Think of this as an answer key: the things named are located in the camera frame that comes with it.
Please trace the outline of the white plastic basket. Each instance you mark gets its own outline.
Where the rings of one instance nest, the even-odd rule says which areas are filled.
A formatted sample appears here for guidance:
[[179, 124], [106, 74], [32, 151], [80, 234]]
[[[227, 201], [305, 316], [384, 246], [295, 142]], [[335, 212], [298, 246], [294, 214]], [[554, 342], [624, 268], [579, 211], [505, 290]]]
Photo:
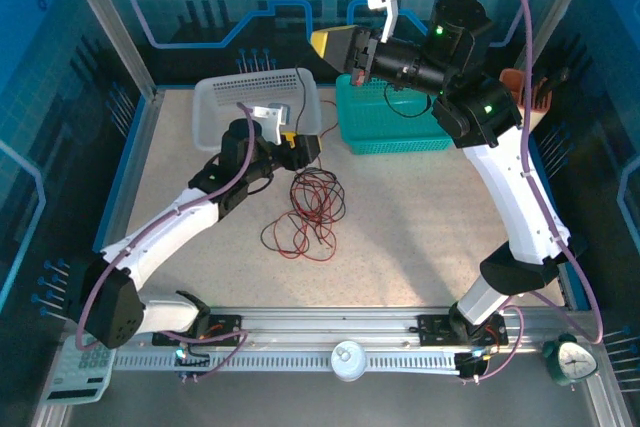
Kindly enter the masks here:
[[193, 97], [195, 147], [204, 152], [220, 151], [222, 136], [231, 122], [245, 117], [238, 103], [249, 110], [252, 106], [276, 102], [290, 106], [288, 125], [283, 132], [305, 135], [321, 132], [318, 89], [307, 69], [278, 69], [201, 80], [195, 86]]

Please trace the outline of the teal plastic basket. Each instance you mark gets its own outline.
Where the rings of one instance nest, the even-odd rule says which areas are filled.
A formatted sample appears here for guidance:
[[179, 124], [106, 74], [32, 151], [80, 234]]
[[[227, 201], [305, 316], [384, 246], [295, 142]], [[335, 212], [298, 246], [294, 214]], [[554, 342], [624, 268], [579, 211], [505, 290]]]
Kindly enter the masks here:
[[354, 154], [442, 151], [453, 144], [424, 93], [396, 91], [380, 80], [354, 86], [348, 75], [336, 79], [335, 93], [342, 139]]

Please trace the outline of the beige knife holder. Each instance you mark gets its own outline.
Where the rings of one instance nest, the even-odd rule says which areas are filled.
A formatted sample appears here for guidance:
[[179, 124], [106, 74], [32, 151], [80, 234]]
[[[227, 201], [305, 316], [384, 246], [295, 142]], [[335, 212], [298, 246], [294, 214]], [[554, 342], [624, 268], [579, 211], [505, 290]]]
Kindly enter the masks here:
[[[518, 96], [522, 88], [522, 85], [524, 85], [525, 83], [525, 72], [522, 70], [506, 68], [506, 69], [503, 69], [502, 72], [500, 73], [499, 80], [511, 92], [511, 95], [518, 107]], [[553, 98], [552, 92], [549, 93], [548, 96], [545, 98], [549, 102], [550, 109], [552, 105], [552, 98]], [[524, 110], [521, 110], [518, 107], [518, 109], [520, 111], [521, 116], [524, 116], [525, 108]], [[529, 132], [532, 132], [537, 127], [537, 125], [541, 122], [541, 120], [549, 112], [549, 110], [546, 112], [538, 112], [538, 111], [533, 111], [531, 109]]]

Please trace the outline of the small black electronics box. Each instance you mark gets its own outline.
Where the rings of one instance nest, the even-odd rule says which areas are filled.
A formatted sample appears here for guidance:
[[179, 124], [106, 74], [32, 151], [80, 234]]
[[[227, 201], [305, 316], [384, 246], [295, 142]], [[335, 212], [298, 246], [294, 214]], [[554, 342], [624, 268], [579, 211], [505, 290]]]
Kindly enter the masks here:
[[480, 350], [454, 355], [455, 369], [463, 383], [478, 383], [489, 373], [491, 355]]
[[181, 382], [185, 383], [189, 378], [195, 379], [199, 375], [198, 372], [191, 371], [191, 368], [210, 366], [210, 356], [195, 353], [190, 345], [178, 347], [174, 354], [174, 366], [181, 368], [181, 370], [177, 372], [177, 375]]

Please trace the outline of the pale grey calculator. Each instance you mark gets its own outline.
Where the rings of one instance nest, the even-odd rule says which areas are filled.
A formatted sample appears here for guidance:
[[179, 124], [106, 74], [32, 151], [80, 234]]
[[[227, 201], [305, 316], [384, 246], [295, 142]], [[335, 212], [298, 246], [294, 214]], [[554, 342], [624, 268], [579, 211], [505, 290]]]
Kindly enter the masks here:
[[101, 399], [109, 386], [116, 350], [102, 344], [87, 351], [76, 348], [70, 335], [53, 362], [42, 394], [45, 405], [79, 405]]

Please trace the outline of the green alarm clock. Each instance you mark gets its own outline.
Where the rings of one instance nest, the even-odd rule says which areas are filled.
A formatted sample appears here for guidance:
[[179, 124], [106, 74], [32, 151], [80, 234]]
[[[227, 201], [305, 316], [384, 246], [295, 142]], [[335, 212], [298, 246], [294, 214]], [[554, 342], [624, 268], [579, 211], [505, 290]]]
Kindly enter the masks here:
[[547, 373], [560, 386], [582, 382], [599, 369], [595, 357], [569, 333], [546, 341], [542, 346], [542, 355]]

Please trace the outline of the black handled knife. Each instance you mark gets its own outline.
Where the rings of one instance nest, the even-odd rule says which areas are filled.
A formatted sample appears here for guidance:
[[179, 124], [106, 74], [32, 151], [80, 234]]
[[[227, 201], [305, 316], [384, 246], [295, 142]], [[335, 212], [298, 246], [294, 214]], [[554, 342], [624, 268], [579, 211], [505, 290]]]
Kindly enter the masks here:
[[555, 88], [566, 82], [570, 77], [571, 69], [568, 66], [565, 66], [556, 72], [554, 72], [549, 78], [547, 78], [539, 87], [536, 101], [540, 103], [544, 100], [549, 93], [551, 93]]
[[[550, 109], [549, 107], [549, 102], [543, 98], [542, 96], [539, 96], [538, 93], [541, 90], [543, 84], [547, 81], [547, 77], [545, 74], [533, 74], [532, 75], [532, 102], [531, 102], [531, 108], [533, 111], [538, 111], [538, 112], [546, 112]], [[520, 90], [519, 96], [518, 96], [518, 107], [521, 110], [524, 110], [525, 108], [525, 102], [526, 102], [526, 94], [525, 94], [525, 85], [522, 85], [522, 88]]]

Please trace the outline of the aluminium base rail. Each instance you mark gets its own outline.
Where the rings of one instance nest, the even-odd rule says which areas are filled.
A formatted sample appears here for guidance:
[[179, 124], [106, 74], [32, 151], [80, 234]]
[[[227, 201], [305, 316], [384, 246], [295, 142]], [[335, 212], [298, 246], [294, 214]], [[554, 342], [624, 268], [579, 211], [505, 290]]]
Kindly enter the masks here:
[[[569, 327], [550, 308], [520, 307], [524, 317], [524, 335], [519, 347], [524, 352], [539, 350], [546, 340], [569, 332]], [[249, 331], [244, 351], [317, 351], [329, 352], [338, 343], [351, 340], [367, 351], [441, 350], [469, 351], [468, 346], [421, 347], [417, 333], [417, 317], [446, 314], [444, 307], [309, 307], [309, 308], [213, 308], [218, 315], [240, 315], [241, 325]], [[519, 317], [511, 310], [504, 312], [509, 336], [507, 348], [516, 345]]]

